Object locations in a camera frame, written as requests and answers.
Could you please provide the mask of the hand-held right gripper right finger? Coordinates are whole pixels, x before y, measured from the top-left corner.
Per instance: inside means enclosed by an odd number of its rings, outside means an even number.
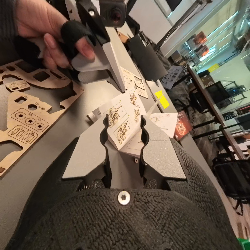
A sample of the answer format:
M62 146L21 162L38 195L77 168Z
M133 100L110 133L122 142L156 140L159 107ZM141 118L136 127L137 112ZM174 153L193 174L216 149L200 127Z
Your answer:
M140 127L143 143L139 159L140 177L156 181L186 180L171 138L145 115L141 116Z

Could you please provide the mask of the yellow paper sheet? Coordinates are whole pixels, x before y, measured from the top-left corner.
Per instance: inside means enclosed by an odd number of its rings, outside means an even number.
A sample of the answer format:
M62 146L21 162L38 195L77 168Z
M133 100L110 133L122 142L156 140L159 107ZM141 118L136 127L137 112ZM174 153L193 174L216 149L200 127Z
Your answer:
M160 104L162 105L162 107L164 109L166 109L167 107L169 107L170 104L167 101L166 97L164 96L162 90L155 92L154 95L159 100Z

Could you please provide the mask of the green plastic item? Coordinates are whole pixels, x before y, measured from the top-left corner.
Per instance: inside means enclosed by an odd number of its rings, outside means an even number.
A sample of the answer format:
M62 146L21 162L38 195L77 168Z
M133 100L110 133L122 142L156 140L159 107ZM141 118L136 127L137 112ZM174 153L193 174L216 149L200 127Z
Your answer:
M242 250L250 250L250 239L237 238Z

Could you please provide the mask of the black crate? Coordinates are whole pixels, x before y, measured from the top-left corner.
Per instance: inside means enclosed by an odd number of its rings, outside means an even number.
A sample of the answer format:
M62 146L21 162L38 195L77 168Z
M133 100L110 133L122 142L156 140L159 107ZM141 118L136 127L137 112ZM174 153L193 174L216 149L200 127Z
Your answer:
M205 88L207 92L210 94L211 98L213 99L214 103L220 103L228 98L230 98L230 94L224 88L221 81L217 81Z

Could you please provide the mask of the person's left hand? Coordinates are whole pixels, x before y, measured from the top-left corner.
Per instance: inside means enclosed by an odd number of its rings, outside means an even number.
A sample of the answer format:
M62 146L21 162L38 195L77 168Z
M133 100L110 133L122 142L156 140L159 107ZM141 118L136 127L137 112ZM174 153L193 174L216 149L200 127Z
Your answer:
M46 68L69 68L69 60L58 44L61 41L61 28L67 19L58 10L42 0L18 0L15 17L19 36L43 38L43 64Z

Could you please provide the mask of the small wooden part sheet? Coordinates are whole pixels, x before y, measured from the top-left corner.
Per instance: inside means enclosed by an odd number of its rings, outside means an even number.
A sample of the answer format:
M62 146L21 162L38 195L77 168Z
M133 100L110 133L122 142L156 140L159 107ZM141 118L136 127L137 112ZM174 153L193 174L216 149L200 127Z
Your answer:
M126 90L134 88L138 95L148 99L148 94L146 92L142 78L124 69L123 67L120 68L123 73L124 85Z

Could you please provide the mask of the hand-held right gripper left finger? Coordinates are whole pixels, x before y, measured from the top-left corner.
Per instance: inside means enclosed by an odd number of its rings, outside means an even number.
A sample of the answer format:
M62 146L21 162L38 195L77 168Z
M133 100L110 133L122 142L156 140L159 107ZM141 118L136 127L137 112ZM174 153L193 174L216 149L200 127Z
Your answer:
M105 188L111 187L112 171L108 149L108 115L97 120L78 138L68 161L63 180L82 180L90 186L96 179L102 180Z

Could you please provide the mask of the instruction booklet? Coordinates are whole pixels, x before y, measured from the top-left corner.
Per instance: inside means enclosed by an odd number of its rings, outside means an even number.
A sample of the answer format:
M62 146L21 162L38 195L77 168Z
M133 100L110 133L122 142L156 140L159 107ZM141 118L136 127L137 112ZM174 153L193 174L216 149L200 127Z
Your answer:
M139 157L143 147L140 121L145 114L139 95L135 89L130 89L101 105L87 117L96 122L108 115L108 140L118 151Z

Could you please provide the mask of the black office chair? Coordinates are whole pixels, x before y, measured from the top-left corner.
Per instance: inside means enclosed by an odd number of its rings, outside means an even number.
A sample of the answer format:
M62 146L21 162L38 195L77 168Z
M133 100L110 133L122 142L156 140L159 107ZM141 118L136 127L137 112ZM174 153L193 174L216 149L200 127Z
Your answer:
M189 92L190 106L199 113L204 114L210 112L210 107L200 92Z

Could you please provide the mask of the black mesh chair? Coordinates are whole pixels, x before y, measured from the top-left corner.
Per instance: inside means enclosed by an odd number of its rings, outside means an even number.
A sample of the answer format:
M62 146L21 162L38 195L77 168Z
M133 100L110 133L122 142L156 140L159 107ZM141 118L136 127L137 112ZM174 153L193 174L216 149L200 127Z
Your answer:
M227 160L216 157L213 159L212 172L218 180L226 196L236 200L237 210L240 206L243 216L243 204L249 204L250 200L250 160Z

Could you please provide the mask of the black flat box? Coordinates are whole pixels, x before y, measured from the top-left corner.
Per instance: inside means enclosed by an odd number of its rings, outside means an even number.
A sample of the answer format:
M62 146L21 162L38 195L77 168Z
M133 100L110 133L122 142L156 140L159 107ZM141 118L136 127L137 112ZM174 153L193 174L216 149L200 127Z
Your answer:
M141 69L145 80L157 81L167 75L167 70L156 55L149 39L143 31L128 40L127 45Z

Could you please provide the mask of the brown cardboard piece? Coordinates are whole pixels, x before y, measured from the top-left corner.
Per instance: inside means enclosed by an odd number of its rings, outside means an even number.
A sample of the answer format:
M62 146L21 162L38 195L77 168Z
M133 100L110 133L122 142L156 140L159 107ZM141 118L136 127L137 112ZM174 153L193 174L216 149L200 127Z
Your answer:
M123 33L119 32L119 31L117 31L117 35L123 44L126 44L127 41L130 39L128 36L124 35Z

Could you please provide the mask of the white printed leaflet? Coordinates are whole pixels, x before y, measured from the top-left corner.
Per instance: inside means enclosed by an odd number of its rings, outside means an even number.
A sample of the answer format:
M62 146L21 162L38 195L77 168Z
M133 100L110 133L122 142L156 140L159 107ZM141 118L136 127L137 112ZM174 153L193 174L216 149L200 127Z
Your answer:
M151 114L149 119L164 131L170 138L174 137L178 113L157 113Z

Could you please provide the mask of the dark red product box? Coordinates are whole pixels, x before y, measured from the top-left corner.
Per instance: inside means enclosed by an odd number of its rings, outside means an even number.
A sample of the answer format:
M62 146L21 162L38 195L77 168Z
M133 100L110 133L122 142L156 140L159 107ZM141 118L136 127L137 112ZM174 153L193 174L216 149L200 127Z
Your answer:
M177 114L177 123L174 131L174 139L180 141L187 133L192 131L193 127L184 111Z

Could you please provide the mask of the grey printed sheet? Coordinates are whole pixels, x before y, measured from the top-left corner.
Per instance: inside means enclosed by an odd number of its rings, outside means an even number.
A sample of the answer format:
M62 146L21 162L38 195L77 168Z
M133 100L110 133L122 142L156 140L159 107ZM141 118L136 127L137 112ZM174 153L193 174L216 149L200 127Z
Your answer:
M162 78L161 84L164 89L170 90L174 83L177 81L177 78L183 71L182 66L172 65L168 70L168 73Z

